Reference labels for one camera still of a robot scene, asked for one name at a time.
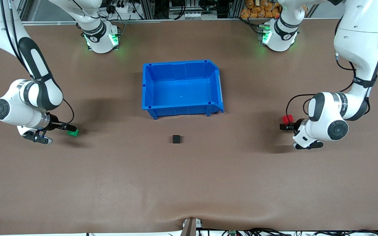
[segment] white robot link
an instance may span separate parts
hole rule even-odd
[[[320,92],[308,106],[308,118],[292,127],[293,146],[297,149],[321,148],[320,141],[345,137],[348,124],[369,111],[369,95],[378,70],[378,0],[328,0],[345,5],[344,16],[338,22],[333,42],[336,60],[341,56],[353,66],[351,90]],[[269,22],[271,35],[266,44],[274,51],[285,51],[294,42],[297,27],[304,18],[303,4],[321,0],[279,0],[283,11],[277,20]]]
[[[107,53],[119,47],[120,30],[97,13],[102,0],[49,0],[67,12],[84,32],[89,49]]]
[[[0,97],[0,121],[17,126],[25,139],[42,144],[52,143],[45,137],[47,130],[76,131],[76,127],[59,122],[48,112],[62,103],[63,94],[11,0],[0,0],[0,48],[17,57],[32,79],[15,80]]]

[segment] table surface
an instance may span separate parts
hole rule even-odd
[[[105,55],[75,26],[27,27],[80,136],[51,131],[45,146],[0,122],[0,234],[168,231],[188,217],[222,229],[378,229],[378,82],[342,141],[298,151],[279,130],[292,96],[350,83],[334,60],[335,25],[306,20],[277,53],[238,21],[129,24]],[[220,68],[225,113],[155,121],[141,109],[143,63],[204,59]],[[0,50],[0,96],[27,77]],[[71,117],[65,104],[53,113]]]

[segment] blue bin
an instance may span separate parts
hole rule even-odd
[[[218,67],[210,60],[144,64],[142,109],[155,120],[224,112]]]

